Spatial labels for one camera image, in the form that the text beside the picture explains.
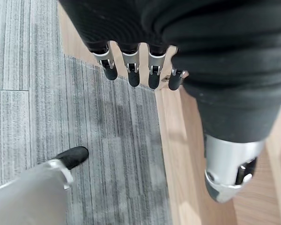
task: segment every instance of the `gray carpet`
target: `gray carpet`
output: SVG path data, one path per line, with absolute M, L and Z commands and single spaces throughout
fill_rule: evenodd
M 68 225 L 170 225 L 153 91 L 62 52 L 55 0 L 0 0 L 0 185 L 70 147 Z

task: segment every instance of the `robotic finger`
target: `robotic finger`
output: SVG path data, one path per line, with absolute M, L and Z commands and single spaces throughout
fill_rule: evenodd
M 116 64 L 114 63 L 110 43 L 106 42 L 101 48 L 90 49 L 98 63 L 104 69 L 105 76 L 108 80 L 115 80 L 118 77 Z
M 119 44 L 122 52 L 125 67 L 128 72 L 128 81 L 132 87 L 140 84 L 140 51 L 139 44 L 124 45 Z

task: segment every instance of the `robotic hand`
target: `robotic hand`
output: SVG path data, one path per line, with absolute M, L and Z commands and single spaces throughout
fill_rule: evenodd
M 252 178 L 281 105 L 281 1 L 60 0 L 110 80 L 117 78 L 109 41 L 119 45 L 137 86 L 139 43 L 149 46 L 149 86 L 159 84 L 169 45 L 170 89 L 183 80 L 197 99 L 204 135 L 206 187 L 217 202 Z

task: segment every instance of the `silver metal bracket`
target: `silver metal bracket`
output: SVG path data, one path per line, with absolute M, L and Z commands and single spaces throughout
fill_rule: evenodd
M 98 63 L 103 67 L 103 69 L 105 69 L 103 61 L 106 61 L 108 63 L 110 69 L 113 69 L 114 59 L 113 59 L 113 54 L 112 54 L 112 50 L 111 50 L 109 43 L 108 43 L 108 50 L 106 53 L 104 53 L 104 54 L 93 53 L 93 54 L 94 54 L 96 60 L 98 61 Z
M 134 71 L 138 72 L 139 71 L 139 67 L 140 67 L 140 51 L 139 48 L 137 49 L 137 52 L 133 53 L 133 54 L 127 54 L 122 52 L 122 56 L 123 56 L 123 60 L 124 60 L 124 64 L 126 66 L 127 72 L 130 73 L 130 68 L 129 65 L 132 64 L 132 66 L 134 67 Z
M 206 135 L 205 181 L 217 202 L 230 200 L 252 178 L 264 141 L 234 143 Z
M 153 67 L 158 67 L 157 68 L 157 75 L 159 76 L 161 73 L 161 70 L 163 68 L 163 63 L 164 63 L 164 59 L 165 59 L 165 55 L 161 55 L 161 56 L 155 56 L 152 55 L 151 53 L 149 53 L 149 73 L 150 75 L 153 74 Z
M 172 68 L 172 75 L 176 76 L 177 73 L 177 69 Z M 182 72 L 180 73 L 180 77 L 183 77 L 186 74 L 186 70 L 182 70 Z

